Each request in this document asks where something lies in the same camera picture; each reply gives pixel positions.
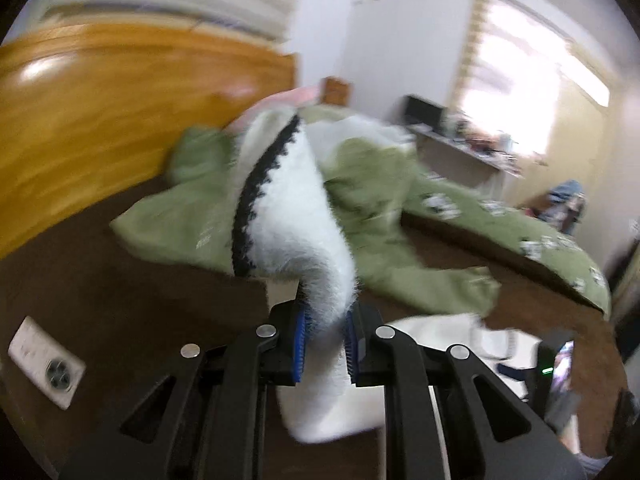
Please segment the white fluffy cardigan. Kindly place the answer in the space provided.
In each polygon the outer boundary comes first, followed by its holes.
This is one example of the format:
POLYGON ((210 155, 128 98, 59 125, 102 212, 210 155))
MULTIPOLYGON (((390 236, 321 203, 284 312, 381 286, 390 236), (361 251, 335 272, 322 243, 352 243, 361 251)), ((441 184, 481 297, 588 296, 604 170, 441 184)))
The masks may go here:
MULTIPOLYGON (((334 441, 384 424, 383 390, 355 386, 347 371, 347 315, 366 286, 359 281, 322 172, 332 146, 350 138, 416 149, 404 129, 367 117, 311 120, 300 110, 272 108, 243 132, 233 168, 234 274, 296 281, 297 300, 307 312, 302 378, 277 391, 284 426, 303 443, 334 441)), ((443 349, 465 341, 466 331, 482 318, 416 309, 400 325, 418 341, 443 349)))

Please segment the black laptop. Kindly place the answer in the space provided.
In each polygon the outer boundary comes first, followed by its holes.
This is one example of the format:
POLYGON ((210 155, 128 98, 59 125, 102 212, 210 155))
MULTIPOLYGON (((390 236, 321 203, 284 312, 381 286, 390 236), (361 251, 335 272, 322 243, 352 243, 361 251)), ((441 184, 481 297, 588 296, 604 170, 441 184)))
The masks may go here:
POLYGON ((407 125, 423 124, 437 129, 442 122, 444 108, 431 101, 424 100, 420 96, 408 94, 404 99, 404 108, 401 118, 407 125))

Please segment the green pajama shirt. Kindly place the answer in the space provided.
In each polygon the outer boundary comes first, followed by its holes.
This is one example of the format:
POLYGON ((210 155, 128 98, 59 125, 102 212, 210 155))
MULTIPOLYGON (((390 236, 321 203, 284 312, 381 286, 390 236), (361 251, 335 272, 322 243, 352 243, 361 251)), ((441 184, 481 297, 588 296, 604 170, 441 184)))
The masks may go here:
MULTIPOLYGON (((234 160, 230 134, 186 130, 168 162, 168 190, 138 200, 112 221, 112 230, 143 260, 231 273, 227 190, 234 160)), ((402 205, 419 177, 413 146, 338 141, 322 172, 361 284, 429 314, 486 316, 496 306, 500 285, 487 268, 427 268, 402 232, 402 205)))

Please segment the white desk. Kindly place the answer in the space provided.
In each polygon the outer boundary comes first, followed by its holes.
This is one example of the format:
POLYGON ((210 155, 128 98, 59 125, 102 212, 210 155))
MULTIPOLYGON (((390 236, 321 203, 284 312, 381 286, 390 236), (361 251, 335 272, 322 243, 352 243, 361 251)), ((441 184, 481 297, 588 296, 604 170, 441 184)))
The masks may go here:
POLYGON ((420 161, 429 170, 493 200, 508 202, 523 179, 495 157, 477 154, 466 144, 434 133, 427 126, 410 125, 406 130, 414 135, 420 161))

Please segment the pink pillow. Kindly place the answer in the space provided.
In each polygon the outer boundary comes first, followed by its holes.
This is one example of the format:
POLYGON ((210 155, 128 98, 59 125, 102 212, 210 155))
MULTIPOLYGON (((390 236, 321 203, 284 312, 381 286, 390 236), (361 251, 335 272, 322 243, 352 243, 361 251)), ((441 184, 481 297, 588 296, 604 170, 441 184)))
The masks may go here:
POLYGON ((226 125, 224 130, 233 134, 242 133, 264 110, 270 110, 270 108, 281 106, 299 108, 316 104, 319 99, 320 87, 318 84, 315 86, 297 87, 292 90, 273 93, 271 96, 266 96, 250 106, 247 110, 244 110, 238 118, 235 118, 233 122, 226 125))

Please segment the green cow pattern blanket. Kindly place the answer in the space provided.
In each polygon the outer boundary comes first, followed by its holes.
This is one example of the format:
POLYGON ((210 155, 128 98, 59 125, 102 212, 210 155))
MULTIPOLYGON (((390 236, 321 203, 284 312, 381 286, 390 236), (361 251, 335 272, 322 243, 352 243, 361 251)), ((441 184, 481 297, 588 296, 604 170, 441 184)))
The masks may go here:
POLYGON ((611 316, 604 275, 569 236, 498 200, 420 167, 402 206, 420 229, 536 278, 570 298, 611 316))

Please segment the pile of clothes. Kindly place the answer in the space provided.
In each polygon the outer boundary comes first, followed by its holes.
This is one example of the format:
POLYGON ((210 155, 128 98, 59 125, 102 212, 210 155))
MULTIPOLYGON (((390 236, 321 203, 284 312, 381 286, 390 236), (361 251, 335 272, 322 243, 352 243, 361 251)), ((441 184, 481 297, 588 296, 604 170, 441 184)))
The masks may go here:
POLYGON ((585 190, 576 180, 564 181, 546 195, 549 205, 537 218, 550 224, 560 233, 572 235, 586 206, 585 190))

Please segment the wooden headboard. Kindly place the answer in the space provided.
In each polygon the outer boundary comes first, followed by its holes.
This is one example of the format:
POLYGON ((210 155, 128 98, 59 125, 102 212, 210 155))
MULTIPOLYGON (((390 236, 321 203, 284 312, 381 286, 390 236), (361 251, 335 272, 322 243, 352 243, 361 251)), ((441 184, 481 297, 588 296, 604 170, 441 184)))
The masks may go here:
POLYGON ((1 49, 1 250, 160 173, 184 129, 294 88, 298 59, 231 32, 82 23, 1 49))

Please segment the white phone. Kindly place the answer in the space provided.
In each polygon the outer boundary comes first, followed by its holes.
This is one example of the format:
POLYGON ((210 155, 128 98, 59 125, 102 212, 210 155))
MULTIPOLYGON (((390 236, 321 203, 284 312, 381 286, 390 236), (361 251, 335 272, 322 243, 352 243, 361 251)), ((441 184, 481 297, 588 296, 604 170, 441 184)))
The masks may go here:
POLYGON ((9 343, 8 355, 38 390, 62 411, 70 408, 86 364, 59 344, 30 316, 9 343))

